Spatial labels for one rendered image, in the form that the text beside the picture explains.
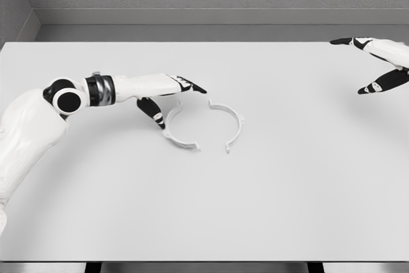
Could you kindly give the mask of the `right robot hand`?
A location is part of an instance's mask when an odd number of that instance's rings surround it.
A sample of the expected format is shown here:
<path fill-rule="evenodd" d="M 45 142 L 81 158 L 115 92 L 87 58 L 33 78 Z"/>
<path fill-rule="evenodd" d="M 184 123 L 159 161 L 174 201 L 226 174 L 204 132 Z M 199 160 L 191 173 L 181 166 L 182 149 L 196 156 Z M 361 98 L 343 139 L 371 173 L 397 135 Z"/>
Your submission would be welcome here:
<path fill-rule="evenodd" d="M 358 90 L 359 95 L 386 92 L 409 82 L 409 46 L 389 39 L 349 37 L 331 40 L 332 45 L 351 45 L 384 62 L 394 69 Z"/>

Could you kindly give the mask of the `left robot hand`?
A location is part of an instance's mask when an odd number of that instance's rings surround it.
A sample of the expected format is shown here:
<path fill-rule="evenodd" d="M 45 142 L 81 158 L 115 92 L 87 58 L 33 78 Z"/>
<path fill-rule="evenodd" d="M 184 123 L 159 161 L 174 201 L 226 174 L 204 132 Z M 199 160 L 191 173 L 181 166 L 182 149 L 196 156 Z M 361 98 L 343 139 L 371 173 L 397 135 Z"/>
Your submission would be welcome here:
<path fill-rule="evenodd" d="M 160 107 L 152 97 L 169 96 L 185 91 L 198 91 L 206 94 L 207 91 L 192 81 L 178 76 L 167 74 L 153 74 L 135 77 L 133 79 L 137 90 L 137 106 L 161 128 L 165 129 L 164 117 Z"/>

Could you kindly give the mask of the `white pipe clamp half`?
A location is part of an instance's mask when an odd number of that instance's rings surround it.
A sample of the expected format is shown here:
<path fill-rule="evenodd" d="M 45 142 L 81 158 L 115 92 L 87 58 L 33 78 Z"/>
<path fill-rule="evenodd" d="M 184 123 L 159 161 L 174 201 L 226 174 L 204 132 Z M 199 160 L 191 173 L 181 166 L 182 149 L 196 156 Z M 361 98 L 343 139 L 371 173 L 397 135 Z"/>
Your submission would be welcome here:
<path fill-rule="evenodd" d="M 235 132 L 234 136 L 225 142 L 225 151 L 227 154 L 230 154 L 231 147 L 237 142 L 240 134 L 242 133 L 243 124 L 245 123 L 244 117 L 235 111 L 232 107 L 226 104 L 216 104 L 213 103 L 210 99 L 208 100 L 208 106 L 212 110 L 219 110 L 224 111 L 225 113 L 230 114 L 236 121 L 237 124 L 237 131 Z"/>
<path fill-rule="evenodd" d="M 173 121 L 175 117 L 181 113 L 183 107 L 180 102 L 180 99 L 176 99 L 175 106 L 171 108 L 168 114 L 165 117 L 165 129 L 163 130 L 163 136 L 170 141 L 173 145 L 184 149 L 184 150 L 195 150 L 201 151 L 199 143 L 197 141 L 184 141 L 180 139 L 175 133 L 173 129 Z"/>

